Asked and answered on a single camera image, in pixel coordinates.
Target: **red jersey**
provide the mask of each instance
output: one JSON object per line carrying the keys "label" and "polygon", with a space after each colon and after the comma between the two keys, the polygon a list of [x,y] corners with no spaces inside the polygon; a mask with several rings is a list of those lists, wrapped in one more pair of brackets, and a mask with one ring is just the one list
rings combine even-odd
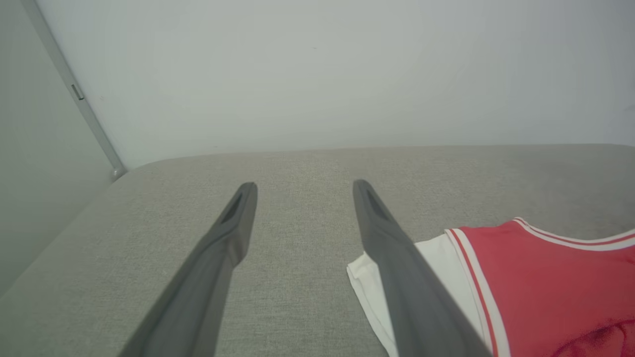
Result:
{"label": "red jersey", "polygon": [[635,356],[635,229],[586,241],[523,219],[450,229],[499,356]]}

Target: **white trim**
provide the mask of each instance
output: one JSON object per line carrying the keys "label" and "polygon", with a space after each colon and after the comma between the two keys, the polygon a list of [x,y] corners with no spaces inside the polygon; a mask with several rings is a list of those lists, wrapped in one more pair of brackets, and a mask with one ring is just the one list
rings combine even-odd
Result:
{"label": "white trim", "polygon": [[552,232],[547,232],[547,231],[543,231],[542,229],[532,226],[531,224],[527,223],[527,221],[525,219],[523,219],[522,217],[515,217],[514,218],[515,221],[519,221],[519,223],[522,223],[528,227],[534,228],[534,230],[538,231],[539,233],[542,234],[547,234],[550,236],[555,236],[558,237],[560,239],[565,239],[568,241],[571,241],[572,243],[601,243],[601,242],[610,242],[616,239],[620,239],[626,236],[629,236],[631,234],[635,234],[635,229],[631,229],[630,231],[624,232],[624,233],[620,233],[620,234],[616,234],[614,236],[610,236],[607,238],[600,238],[600,239],[594,239],[594,240],[584,240],[584,239],[575,239],[575,238],[569,238],[569,237],[563,237],[563,236],[558,236],[557,234],[553,234]]}
{"label": "white trim", "polygon": [[465,233],[463,233],[463,231],[461,231],[460,229],[452,229],[452,231],[457,235],[457,238],[463,245],[465,254],[467,254],[467,258],[470,261],[470,265],[472,266],[472,270],[474,271],[474,275],[476,276],[478,285],[481,288],[483,300],[485,301],[487,311],[489,312],[491,326],[496,338],[498,356],[510,357],[511,352],[509,351],[509,341],[507,340],[507,333],[505,332],[503,319],[500,315],[500,311],[498,310],[498,306],[496,305],[496,301],[494,300],[494,296],[491,293],[490,286],[487,283],[487,279],[485,278],[485,274],[483,274],[483,270],[481,270],[481,264],[479,264],[478,262],[476,253],[474,252],[469,239],[467,239],[467,236],[465,235]]}
{"label": "white trim", "polygon": [[457,241],[454,238],[452,238],[452,232],[450,232],[449,229],[446,229],[445,235],[452,242],[452,246],[456,250],[457,257],[459,261],[461,261],[461,268],[463,268],[463,272],[465,273],[465,277],[467,278],[467,281],[469,283],[470,291],[472,292],[472,298],[474,299],[474,304],[476,305],[476,310],[478,311],[479,320],[481,320],[481,332],[483,333],[482,335],[483,342],[485,343],[485,346],[487,347],[487,349],[489,349],[490,352],[492,352],[493,349],[491,347],[490,328],[487,325],[487,317],[485,316],[485,310],[483,309],[483,305],[481,304],[481,299],[479,298],[478,290],[476,289],[476,284],[474,283],[474,280],[472,279],[472,273],[470,273],[470,269],[467,266],[467,262],[465,261],[465,257],[463,256],[463,252],[461,251],[461,248],[458,246]]}
{"label": "white trim", "polygon": [[[573,238],[567,238],[567,237],[562,237],[562,236],[558,236],[556,234],[553,233],[549,233],[547,231],[543,231],[541,229],[538,229],[536,227],[531,226],[529,223],[527,223],[525,220],[523,220],[520,217],[516,217],[513,222],[518,223],[519,226],[521,226],[525,231],[527,231],[528,233],[551,243],[555,243],[557,245],[563,245],[563,246],[568,246],[570,248],[575,248],[575,249],[579,249],[579,250],[590,250],[590,251],[594,251],[594,252],[606,252],[609,250],[618,250],[618,249],[623,249],[623,248],[628,248],[630,246],[634,246],[635,245],[635,236],[629,238],[629,239],[625,239],[623,241],[618,241],[618,242],[614,242],[612,243],[612,241],[615,241],[616,239],[620,239],[620,238],[624,238],[624,237],[628,237],[630,235],[635,234],[635,229],[631,229],[628,232],[622,233],[622,234],[618,234],[615,236],[611,236],[608,238],[603,238],[603,239],[595,239],[595,240],[583,240],[583,239],[573,239]],[[606,244],[599,244],[599,245],[589,245],[589,243],[606,243]]]}

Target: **basketball jersey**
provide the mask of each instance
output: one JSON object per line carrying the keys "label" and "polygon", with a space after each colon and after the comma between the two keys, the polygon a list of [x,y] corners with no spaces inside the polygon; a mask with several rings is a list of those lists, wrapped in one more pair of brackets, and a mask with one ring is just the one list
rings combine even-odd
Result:
{"label": "basketball jersey", "polygon": [[[498,227],[449,229],[432,241],[415,246],[494,357],[635,356],[635,229],[585,241],[518,218]],[[347,270],[360,301],[364,295],[367,317],[388,316],[374,264],[362,256]],[[378,288],[355,288],[370,276]],[[386,319],[384,337],[371,326],[393,357]]]}

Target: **gray couch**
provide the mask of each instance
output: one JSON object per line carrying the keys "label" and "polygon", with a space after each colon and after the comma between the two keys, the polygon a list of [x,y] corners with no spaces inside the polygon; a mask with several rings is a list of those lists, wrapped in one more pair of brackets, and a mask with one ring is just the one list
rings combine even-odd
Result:
{"label": "gray couch", "polygon": [[217,356],[385,356],[349,284],[351,195],[371,182],[415,240],[515,216],[594,239],[635,227],[635,147],[400,147],[223,154],[133,170],[0,299],[1,356],[116,356],[239,184],[259,201]]}

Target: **white wall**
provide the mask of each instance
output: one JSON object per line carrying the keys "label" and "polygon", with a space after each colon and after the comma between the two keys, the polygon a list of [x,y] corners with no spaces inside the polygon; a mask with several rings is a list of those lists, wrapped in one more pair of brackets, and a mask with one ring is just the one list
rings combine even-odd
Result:
{"label": "white wall", "polygon": [[0,1],[0,296],[111,170],[19,0]]}
{"label": "white wall", "polygon": [[42,0],[129,167],[231,151],[635,145],[633,0]]}

